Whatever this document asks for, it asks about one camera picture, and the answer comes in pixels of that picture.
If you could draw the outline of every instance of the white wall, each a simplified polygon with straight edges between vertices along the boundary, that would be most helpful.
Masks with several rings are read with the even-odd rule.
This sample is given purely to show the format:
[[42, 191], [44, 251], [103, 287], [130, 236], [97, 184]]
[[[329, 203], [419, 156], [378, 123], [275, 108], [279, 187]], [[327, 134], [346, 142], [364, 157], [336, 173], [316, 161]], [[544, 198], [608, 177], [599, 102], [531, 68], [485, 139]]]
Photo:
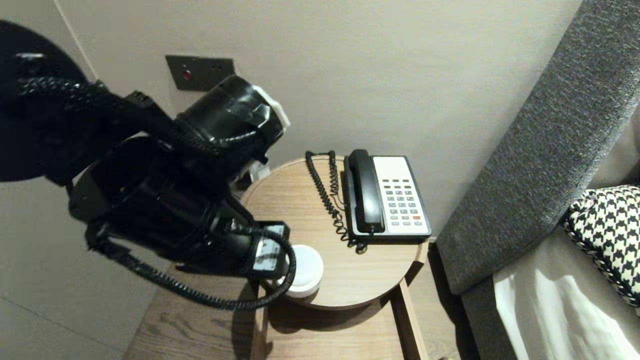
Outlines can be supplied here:
[[284, 106], [274, 165], [305, 150], [407, 154], [438, 233], [580, 1], [58, 0], [110, 89], [175, 114], [165, 54], [230, 56]]
[[[44, 34], [93, 78], [53, 0], [3, 0], [0, 17]], [[66, 208], [64, 189], [44, 179], [0, 183], [0, 359], [120, 359], [156, 291], [88, 252]]]

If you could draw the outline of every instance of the label sticker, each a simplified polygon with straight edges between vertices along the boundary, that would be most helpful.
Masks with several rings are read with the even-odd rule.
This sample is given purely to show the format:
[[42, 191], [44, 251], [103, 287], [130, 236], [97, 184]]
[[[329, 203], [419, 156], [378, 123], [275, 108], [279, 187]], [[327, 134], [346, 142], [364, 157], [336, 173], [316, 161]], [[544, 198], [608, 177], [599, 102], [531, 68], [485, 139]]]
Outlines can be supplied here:
[[[282, 225], [269, 225], [265, 227], [265, 230], [273, 231], [274, 233], [282, 235], [284, 232], [284, 226]], [[278, 254], [280, 253], [280, 245], [269, 238], [261, 238], [258, 243], [258, 248], [255, 252], [255, 262], [253, 263], [253, 269], [258, 271], [273, 271], [278, 263]]]

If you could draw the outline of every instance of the gray upholstered headboard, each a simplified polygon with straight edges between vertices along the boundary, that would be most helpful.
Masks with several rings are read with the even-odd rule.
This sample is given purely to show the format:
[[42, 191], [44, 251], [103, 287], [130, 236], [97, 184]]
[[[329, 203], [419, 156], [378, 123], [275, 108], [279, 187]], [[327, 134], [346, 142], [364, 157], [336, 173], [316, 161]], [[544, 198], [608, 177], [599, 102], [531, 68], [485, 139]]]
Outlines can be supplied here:
[[463, 293], [550, 233], [640, 96], [640, 1], [585, 0], [436, 241]]

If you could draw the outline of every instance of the white bed sheet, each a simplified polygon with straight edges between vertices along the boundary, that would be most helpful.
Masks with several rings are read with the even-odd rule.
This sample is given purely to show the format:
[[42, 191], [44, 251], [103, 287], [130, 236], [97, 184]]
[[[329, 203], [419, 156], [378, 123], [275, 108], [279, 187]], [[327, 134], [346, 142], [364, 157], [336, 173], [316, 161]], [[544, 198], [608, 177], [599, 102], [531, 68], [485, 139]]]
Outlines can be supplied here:
[[640, 318], [562, 229], [493, 283], [519, 360], [640, 360]]

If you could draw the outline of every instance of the black telephone cord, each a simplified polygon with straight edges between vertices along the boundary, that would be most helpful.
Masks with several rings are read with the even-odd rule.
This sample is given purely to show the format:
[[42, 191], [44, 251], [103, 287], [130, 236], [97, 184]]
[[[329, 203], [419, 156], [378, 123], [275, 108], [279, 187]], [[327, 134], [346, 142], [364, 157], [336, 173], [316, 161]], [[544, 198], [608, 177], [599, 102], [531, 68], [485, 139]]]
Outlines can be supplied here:
[[[329, 155], [329, 173], [331, 178], [330, 194], [327, 194], [326, 189], [324, 188], [322, 179], [320, 178], [320, 175], [318, 174], [316, 167], [314, 166], [312, 157], [315, 155]], [[330, 196], [333, 197], [335, 200], [334, 196], [338, 196], [338, 190], [339, 190], [338, 166], [335, 161], [335, 151], [331, 150], [329, 152], [321, 152], [318, 154], [314, 154], [313, 152], [307, 151], [305, 153], [305, 163], [307, 164], [307, 169], [309, 170], [309, 174], [311, 175], [311, 178], [313, 179], [314, 184], [316, 184], [316, 188], [318, 190], [318, 193], [320, 194], [320, 199], [322, 199], [324, 207], [326, 208], [327, 212], [329, 212], [329, 215], [331, 215], [331, 217], [333, 218], [333, 226], [335, 226], [336, 228], [335, 233], [340, 235], [340, 240], [348, 241], [347, 243], [348, 247], [353, 247], [354, 245], [357, 245], [356, 246], [357, 254], [364, 254], [364, 252], [367, 251], [368, 241], [358, 242], [356, 239], [349, 238], [349, 233], [347, 231], [346, 226], [344, 225], [342, 214], [333, 206], [331, 202]]]

